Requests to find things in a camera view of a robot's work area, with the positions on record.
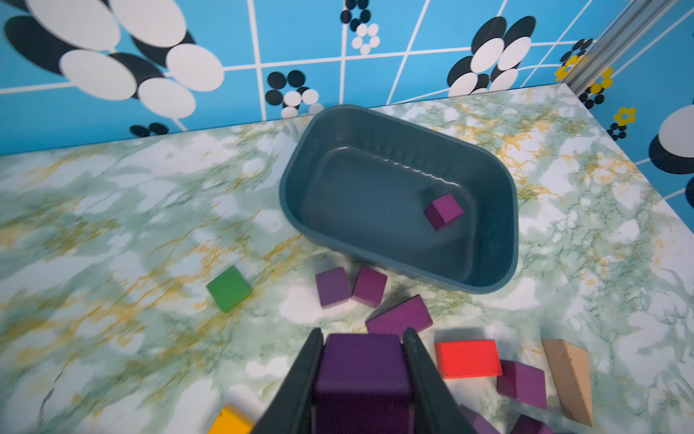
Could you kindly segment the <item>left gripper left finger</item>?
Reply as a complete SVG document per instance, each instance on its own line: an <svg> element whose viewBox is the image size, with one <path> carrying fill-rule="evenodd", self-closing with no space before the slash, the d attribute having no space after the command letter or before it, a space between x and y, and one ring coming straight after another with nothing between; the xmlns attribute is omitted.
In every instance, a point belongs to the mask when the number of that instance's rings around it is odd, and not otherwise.
<svg viewBox="0 0 694 434"><path fill-rule="evenodd" d="M314 381L324 350L324 335L314 328L305 340L277 395L252 434L311 433Z"/></svg>

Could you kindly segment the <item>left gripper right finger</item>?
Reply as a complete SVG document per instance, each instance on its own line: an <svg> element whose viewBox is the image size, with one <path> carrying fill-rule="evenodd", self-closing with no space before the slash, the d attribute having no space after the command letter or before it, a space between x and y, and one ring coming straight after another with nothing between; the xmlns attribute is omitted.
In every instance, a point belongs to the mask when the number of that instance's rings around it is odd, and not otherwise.
<svg viewBox="0 0 694 434"><path fill-rule="evenodd" d="M475 433L413 328L404 332L402 346L413 387L414 432Z"/></svg>

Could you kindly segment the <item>purple cube brick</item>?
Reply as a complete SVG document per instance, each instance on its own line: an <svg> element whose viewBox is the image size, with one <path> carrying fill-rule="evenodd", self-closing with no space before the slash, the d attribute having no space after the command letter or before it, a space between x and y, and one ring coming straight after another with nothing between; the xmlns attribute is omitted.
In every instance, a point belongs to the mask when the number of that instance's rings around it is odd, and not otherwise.
<svg viewBox="0 0 694 434"><path fill-rule="evenodd" d="M413 390L399 337L328 336L312 417L314 433L412 433Z"/></svg>
<svg viewBox="0 0 694 434"><path fill-rule="evenodd" d="M464 215L464 210L451 193L447 193L434 200L424 211L429 223L435 231L440 231L450 226L458 218Z"/></svg>

